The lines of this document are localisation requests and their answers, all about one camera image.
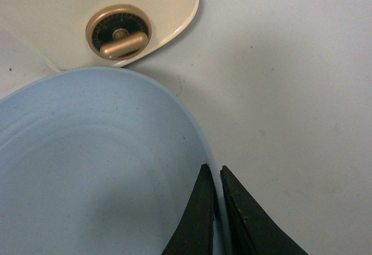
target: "white countertop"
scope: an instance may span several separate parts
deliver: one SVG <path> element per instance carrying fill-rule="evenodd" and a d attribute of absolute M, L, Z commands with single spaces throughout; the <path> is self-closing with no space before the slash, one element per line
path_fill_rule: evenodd
<path fill-rule="evenodd" d="M 191 109 L 227 165 L 309 254 L 372 251 L 371 0 L 201 0 L 126 68 Z M 0 29 L 0 98 L 56 74 Z"/>

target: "gold knob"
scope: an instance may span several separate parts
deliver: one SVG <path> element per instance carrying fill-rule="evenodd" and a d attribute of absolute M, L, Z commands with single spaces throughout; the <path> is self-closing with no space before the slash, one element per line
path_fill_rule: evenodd
<path fill-rule="evenodd" d="M 151 38 L 151 26 L 146 14 L 135 6 L 113 5 L 93 15 L 85 35 L 100 57 L 124 60 L 145 49 Z"/>
<path fill-rule="evenodd" d="M 112 42 L 103 44 L 99 53 L 107 59 L 117 59 L 128 53 L 137 51 L 148 43 L 147 35 L 142 31 L 137 31 L 125 38 L 115 39 Z"/>

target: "cream appliance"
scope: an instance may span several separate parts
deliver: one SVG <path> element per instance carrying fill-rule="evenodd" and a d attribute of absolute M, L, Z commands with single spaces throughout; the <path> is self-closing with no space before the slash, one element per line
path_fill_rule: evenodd
<path fill-rule="evenodd" d="M 137 60 L 182 32 L 199 5 L 199 0 L 0 2 L 3 25 L 57 71 Z"/>

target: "light blue bowl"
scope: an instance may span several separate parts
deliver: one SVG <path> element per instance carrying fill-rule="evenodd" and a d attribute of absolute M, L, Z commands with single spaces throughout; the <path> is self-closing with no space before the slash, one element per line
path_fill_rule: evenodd
<path fill-rule="evenodd" d="M 146 76 L 89 67 L 37 81 L 0 102 L 0 254 L 160 255 L 204 163 L 222 204 L 201 129 Z"/>

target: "white surface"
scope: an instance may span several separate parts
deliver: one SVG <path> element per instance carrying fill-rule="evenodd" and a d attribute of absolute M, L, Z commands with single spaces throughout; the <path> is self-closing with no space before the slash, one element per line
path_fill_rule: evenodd
<path fill-rule="evenodd" d="M 159 255 L 205 163 L 224 205 L 201 129 L 151 78 L 74 70 L 4 99 L 0 114 L 0 254 Z"/>
<path fill-rule="evenodd" d="M 128 66 L 188 105 L 219 166 L 309 254 L 372 250 L 370 2 L 201 0 L 179 37 Z M 0 57 L 0 80 L 19 74 L 3 95 L 49 74 Z"/>
<path fill-rule="evenodd" d="M 199 0 L 0 0 L 3 24 L 56 71 L 83 66 L 123 66 L 172 40 L 194 18 Z M 152 37 L 137 56 L 106 60 L 88 46 L 85 28 L 99 10 L 130 4 L 149 17 Z"/>

